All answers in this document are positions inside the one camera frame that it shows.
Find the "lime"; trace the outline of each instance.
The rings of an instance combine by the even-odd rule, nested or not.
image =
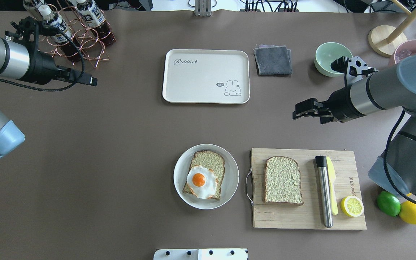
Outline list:
[[[364,212],[364,205],[362,200],[351,195],[341,201],[341,210],[350,217],[358,217]]]
[[[416,225],[416,204],[410,201],[401,203],[401,211],[399,212],[401,220]]]
[[[377,198],[377,205],[384,213],[396,217],[401,211],[401,203],[398,198],[388,191],[382,191]]]

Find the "rectangular tray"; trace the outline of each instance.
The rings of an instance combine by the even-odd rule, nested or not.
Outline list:
[[[322,223],[319,178],[316,173],[315,157],[330,157],[337,179],[334,183],[338,214],[332,216],[333,227]],[[272,156],[286,156],[298,162],[301,172],[302,206],[287,203],[264,203],[264,168]],[[365,215],[348,217],[341,211],[340,203],[346,196],[362,199],[359,176],[353,151],[295,150],[295,149],[251,149],[253,167],[253,227],[273,229],[325,229],[325,230],[366,230]]]
[[[179,103],[244,104],[250,98],[248,55],[213,49],[168,51],[163,98]]]

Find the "mint green bowl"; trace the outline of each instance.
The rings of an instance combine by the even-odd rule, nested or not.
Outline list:
[[[337,77],[343,73],[334,71],[330,64],[341,56],[352,58],[351,51],[340,43],[323,43],[316,50],[314,65],[317,70],[325,76]]]

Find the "gray cloth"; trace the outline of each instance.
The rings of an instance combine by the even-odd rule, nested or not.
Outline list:
[[[259,45],[254,49],[260,76],[283,76],[293,73],[291,50],[287,46]]]

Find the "pink bowl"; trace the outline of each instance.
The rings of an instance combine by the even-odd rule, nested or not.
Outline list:
[[[389,58],[388,66],[398,64],[402,59],[416,54],[416,40],[401,43]]]

